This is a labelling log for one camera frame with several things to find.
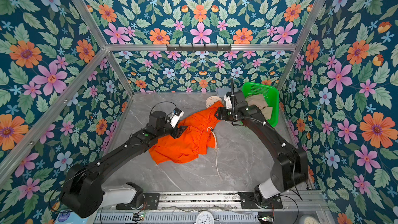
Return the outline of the orange shorts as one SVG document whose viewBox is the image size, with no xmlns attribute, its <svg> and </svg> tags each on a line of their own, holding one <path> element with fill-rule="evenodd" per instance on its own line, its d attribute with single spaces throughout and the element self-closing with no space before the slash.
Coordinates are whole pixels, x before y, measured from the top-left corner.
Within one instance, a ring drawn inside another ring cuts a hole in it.
<svg viewBox="0 0 398 224">
<path fill-rule="evenodd" d="M 197 159 L 200 155 L 206 155 L 208 148 L 215 148 L 214 132 L 216 125 L 220 122 L 215 114 L 220 107 L 223 107 L 223 103 L 216 101 L 209 108 L 181 121 L 178 126 L 187 129 L 179 138 L 165 136 L 149 149 L 153 161 L 156 164 L 168 161 L 185 164 Z"/>
</svg>

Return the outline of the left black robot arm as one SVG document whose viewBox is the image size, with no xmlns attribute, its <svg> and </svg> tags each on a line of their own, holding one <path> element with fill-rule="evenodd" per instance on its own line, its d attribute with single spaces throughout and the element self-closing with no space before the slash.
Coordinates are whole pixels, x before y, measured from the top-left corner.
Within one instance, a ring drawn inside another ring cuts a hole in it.
<svg viewBox="0 0 398 224">
<path fill-rule="evenodd" d="M 89 217 L 106 206 L 124 204 L 134 209 L 144 206 L 143 189 L 135 183 L 107 188 L 102 185 L 130 160 L 157 144 L 160 138 L 180 137 L 186 130 L 186 126 L 178 126 L 183 114 L 178 108 L 170 114 L 155 111 L 149 115 L 146 126 L 131 134 L 118 148 L 86 166 L 77 164 L 71 167 L 62 186 L 60 202 L 81 218 Z"/>
</svg>

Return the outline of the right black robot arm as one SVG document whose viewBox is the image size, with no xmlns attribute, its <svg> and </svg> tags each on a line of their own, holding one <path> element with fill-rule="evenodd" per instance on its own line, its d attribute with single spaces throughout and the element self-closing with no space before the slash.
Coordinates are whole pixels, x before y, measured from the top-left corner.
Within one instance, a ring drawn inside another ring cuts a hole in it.
<svg viewBox="0 0 398 224">
<path fill-rule="evenodd" d="M 309 179 L 307 152 L 287 142 L 257 106 L 248 105 L 242 91 L 228 92 L 224 100 L 226 107 L 218 108 L 215 117 L 229 122 L 241 121 L 260 139 L 274 161 L 270 178 L 255 187 L 256 205 L 265 207 L 281 193 Z"/>
</svg>

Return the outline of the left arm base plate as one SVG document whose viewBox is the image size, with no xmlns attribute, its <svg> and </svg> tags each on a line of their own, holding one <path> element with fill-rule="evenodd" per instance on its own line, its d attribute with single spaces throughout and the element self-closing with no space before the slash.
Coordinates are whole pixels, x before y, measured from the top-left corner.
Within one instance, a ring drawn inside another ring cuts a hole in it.
<svg viewBox="0 0 398 224">
<path fill-rule="evenodd" d="M 117 210 L 156 210 L 160 202 L 159 193 L 139 193 L 130 203 L 116 205 Z"/>
</svg>

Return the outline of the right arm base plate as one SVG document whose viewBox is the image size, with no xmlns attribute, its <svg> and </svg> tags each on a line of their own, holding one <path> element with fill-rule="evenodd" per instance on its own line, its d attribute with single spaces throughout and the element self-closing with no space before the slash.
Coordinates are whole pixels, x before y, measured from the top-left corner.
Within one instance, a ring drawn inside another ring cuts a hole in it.
<svg viewBox="0 0 398 224">
<path fill-rule="evenodd" d="M 259 192 L 238 192 L 242 209 L 282 209 L 280 195 L 265 199 Z"/>
</svg>

